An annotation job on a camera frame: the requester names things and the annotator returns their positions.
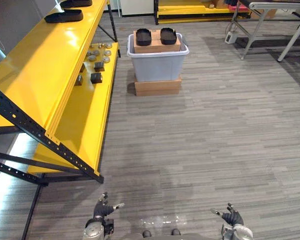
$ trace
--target gray table leg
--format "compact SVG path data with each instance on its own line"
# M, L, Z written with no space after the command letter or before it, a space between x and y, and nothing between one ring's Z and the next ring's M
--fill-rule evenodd
M239 9L240 5L241 5L241 3L238 1L238 3L236 4L234 14L233 14L232 19L231 19L231 23L230 23L230 26L229 26L229 31L231 31L231 28L234 25L234 22L237 22L238 9Z
M291 40L289 41L288 45L285 47L285 49L283 50L283 52L281 53L281 55L278 58L278 62L281 62L284 57L286 56L286 54L289 52L290 48L292 47L292 45L295 43L295 41L298 39L300 35L300 26L298 27L298 29L296 30L295 34L293 35L293 37L291 38Z
M249 41L248 41L247 45L245 46L244 52L241 56L241 60L243 60L245 58L245 55L248 53L251 44L255 41L256 34L257 34L261 24L264 22L264 19L268 12L269 12L269 9L265 9L264 12L261 14L258 24L256 25L254 32L250 35Z

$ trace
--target yellow shelf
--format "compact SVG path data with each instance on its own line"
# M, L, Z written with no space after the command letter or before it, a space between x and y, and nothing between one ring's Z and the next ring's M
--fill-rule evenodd
M160 0L157 18L162 15L230 14L234 12L228 8L209 8L211 3L210 1L201 2L200 0ZM249 11L240 10L239 12L245 13Z
M214 16L214 17L186 17L186 18L170 18L159 19L159 24L176 24L176 23L196 23L196 22L212 22L231 20L232 16Z
M106 0L80 7L83 20L42 19L0 63L0 90L54 136ZM59 12L57 5L50 13ZM0 115L0 127L12 126Z
M84 62L85 70L81 86L75 86L64 109L55 136L78 157L98 172L100 152L103 145L111 89L116 68L118 43L113 43L110 62L104 64L102 83L92 84L90 74L94 73L95 62ZM97 44L90 50L99 50ZM33 157L36 161L76 168L56 153L39 143ZM29 166L28 172L53 173L53 169Z
M159 0L158 10L168 9L202 9L204 2L200 0Z

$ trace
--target black insole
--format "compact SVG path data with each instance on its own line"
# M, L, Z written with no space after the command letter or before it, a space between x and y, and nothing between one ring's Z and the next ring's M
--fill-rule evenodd
M162 28L160 31L160 39L163 45L173 45L177 41L176 31L169 27Z
M148 46L151 44L151 32L146 28L140 28L136 31L136 44L139 46Z

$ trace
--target white table leg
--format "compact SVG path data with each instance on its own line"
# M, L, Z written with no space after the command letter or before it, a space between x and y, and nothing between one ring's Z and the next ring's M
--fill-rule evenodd
M118 7L118 14L119 14L119 18L120 16L120 5L119 5L119 0L116 0L116 6Z
M295 41L298 39L300 35L300 26L298 27L298 29L296 30L295 34L293 35L293 37L291 38L291 40L289 41L288 45L285 47L285 49L283 50L283 52L281 53L281 55L278 58L278 62L281 62L284 57L286 56L286 54L289 52L290 48L292 47L292 45L295 43Z

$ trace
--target yellow metal shelving unit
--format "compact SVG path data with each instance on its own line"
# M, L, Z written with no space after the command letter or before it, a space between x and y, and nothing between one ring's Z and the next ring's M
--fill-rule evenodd
M154 18L156 24L187 23L230 20L234 11L228 8L209 8L210 1L202 0L154 0Z
M114 38L99 26L106 5ZM28 172L2 163L0 172L39 186L104 180L99 159L119 44L109 0L92 0L91 6L79 9L81 21L51 24L42 19L0 63L0 134L25 132L39 142L33 159L0 153L0 159L28 164ZM50 13L60 10L57 5ZM92 84L93 63L85 57L98 26L115 42L101 72L102 83ZM80 73L83 62L85 70ZM78 74L83 83L74 86ZM59 171L77 175L36 175Z
M90 75L95 72L94 62L87 59L84 62L85 70L81 74L83 83L81 86L73 88L55 133L57 138L92 167L97 175L100 174L98 171L99 158L113 85L118 44L113 43L110 50L110 62L104 64L104 71L101 72L102 83L91 83ZM97 61L102 61L100 56L97 57ZM40 143L33 158L45 163L58 162L61 166L75 168ZM53 173L56 170L30 166L28 172L31 174Z

